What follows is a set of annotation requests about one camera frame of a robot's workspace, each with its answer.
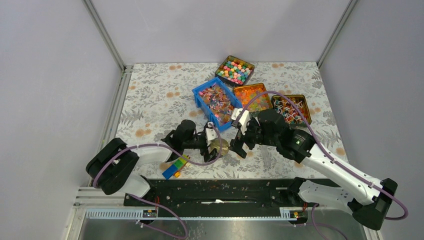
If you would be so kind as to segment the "gold round jar lid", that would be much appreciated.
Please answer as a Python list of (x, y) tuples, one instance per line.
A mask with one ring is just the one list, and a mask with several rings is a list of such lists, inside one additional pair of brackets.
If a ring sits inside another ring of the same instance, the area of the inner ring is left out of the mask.
[(216, 150), (217, 153), (220, 152), (220, 155), (223, 157), (229, 152), (230, 145), (227, 140), (223, 138), (221, 139), (216, 138), (211, 141), (209, 147), (211, 150)]

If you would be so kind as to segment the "blue plastic bin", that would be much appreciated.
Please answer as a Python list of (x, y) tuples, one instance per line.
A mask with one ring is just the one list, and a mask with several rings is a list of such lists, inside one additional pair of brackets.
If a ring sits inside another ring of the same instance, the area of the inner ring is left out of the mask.
[(233, 111), (243, 107), (232, 90), (218, 77), (193, 88), (192, 92), (196, 106), (220, 132), (232, 126)]

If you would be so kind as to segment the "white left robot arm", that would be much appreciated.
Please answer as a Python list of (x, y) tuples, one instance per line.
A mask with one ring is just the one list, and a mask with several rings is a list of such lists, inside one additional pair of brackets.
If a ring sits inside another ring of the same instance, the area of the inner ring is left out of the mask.
[(198, 132), (196, 124), (183, 120), (165, 138), (154, 143), (128, 146), (121, 138), (112, 139), (86, 165), (92, 185), (105, 195), (126, 193), (134, 195), (144, 206), (152, 204), (155, 192), (146, 177), (136, 175), (134, 168), (146, 163), (170, 163), (183, 158), (184, 150), (199, 150), (203, 165), (217, 161), (223, 151), (223, 140), (213, 122), (207, 122)]

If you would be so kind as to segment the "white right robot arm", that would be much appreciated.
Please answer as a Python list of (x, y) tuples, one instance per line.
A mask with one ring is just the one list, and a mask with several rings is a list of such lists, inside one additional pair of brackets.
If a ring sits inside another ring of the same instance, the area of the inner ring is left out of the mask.
[(287, 188), (287, 201), (293, 206), (303, 202), (326, 205), (344, 211), (363, 226), (380, 230), (388, 219), (398, 184), (390, 179), (378, 179), (330, 155), (314, 137), (302, 129), (291, 128), (283, 116), (273, 109), (250, 113), (237, 108), (231, 115), (232, 125), (238, 128), (230, 142), (230, 150), (245, 158), (244, 145), (252, 150), (256, 145), (275, 147), (288, 160), (320, 172), (337, 184), (321, 185), (296, 177)]

